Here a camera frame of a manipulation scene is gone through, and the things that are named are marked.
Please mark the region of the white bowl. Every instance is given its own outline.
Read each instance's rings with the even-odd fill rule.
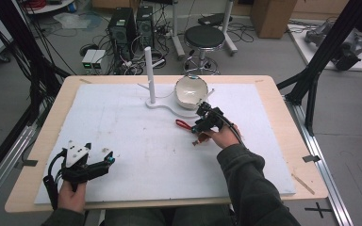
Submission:
[[[207,83],[199,76],[184,76],[175,84],[174,94],[178,104],[186,109],[196,109],[207,98]]]

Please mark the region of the white board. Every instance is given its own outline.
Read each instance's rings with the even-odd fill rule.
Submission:
[[[239,126],[245,145],[266,159],[264,173],[281,194],[294,194],[287,165],[255,85],[210,85],[209,102]],[[156,96],[173,85],[156,85]],[[114,152],[109,174],[88,182],[87,202],[223,198],[228,191],[213,140],[193,146],[195,135],[177,127],[167,109],[145,105],[149,91],[138,85],[82,85],[48,163],[69,140],[91,142],[89,164]],[[190,125],[194,120],[186,120]],[[62,159],[54,166],[54,177]],[[41,184],[35,203],[49,203]]]
[[[295,24],[289,24],[288,28],[290,30],[304,30],[304,26],[295,25]],[[304,41],[305,34],[306,34],[306,31],[301,32],[301,33],[291,32],[290,36],[295,41],[295,44],[298,47],[299,52],[301,53],[301,56],[307,65],[308,62],[310,62],[310,60],[313,58],[316,51],[318,50],[318,47],[316,46],[315,43],[305,42]],[[358,61],[357,63],[355,63],[352,66],[352,68],[350,68],[348,71],[362,72],[362,54],[359,54],[357,57],[360,58],[361,61]],[[337,70],[337,67],[335,66],[335,64],[333,62],[330,61],[330,62],[328,62],[327,66],[325,66],[325,69]]]

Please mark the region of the ring stand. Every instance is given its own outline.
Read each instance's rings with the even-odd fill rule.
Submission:
[[[145,48],[145,59],[146,59],[146,71],[148,73],[148,82],[149,82],[149,94],[150,98],[146,100],[146,106],[150,109],[157,109],[157,108],[166,108],[170,110],[174,115],[184,118],[184,119],[196,119],[199,116],[196,115],[195,110],[186,109],[180,106],[173,93],[166,97],[156,97],[155,96],[155,81],[154,81],[154,71],[153,68],[162,63],[163,59],[159,62],[152,65],[152,55],[151,55],[151,47]]]
[[[198,115],[196,115],[196,110],[189,110],[180,106],[176,102],[175,97],[172,94],[167,97],[157,97],[156,102],[153,104],[151,103],[151,99],[148,98],[145,103],[150,109],[166,108],[170,110],[174,115],[184,119],[196,119],[199,117]]]

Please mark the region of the red wire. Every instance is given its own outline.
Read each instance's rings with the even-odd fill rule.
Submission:
[[[46,7],[46,0],[29,0],[23,3],[23,7],[27,9],[38,10]]]

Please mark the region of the sleeve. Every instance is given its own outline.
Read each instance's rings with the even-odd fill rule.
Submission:
[[[42,226],[82,226],[84,215],[68,209],[57,209]]]
[[[264,177],[264,158],[234,144],[218,156],[239,225],[300,225]]]

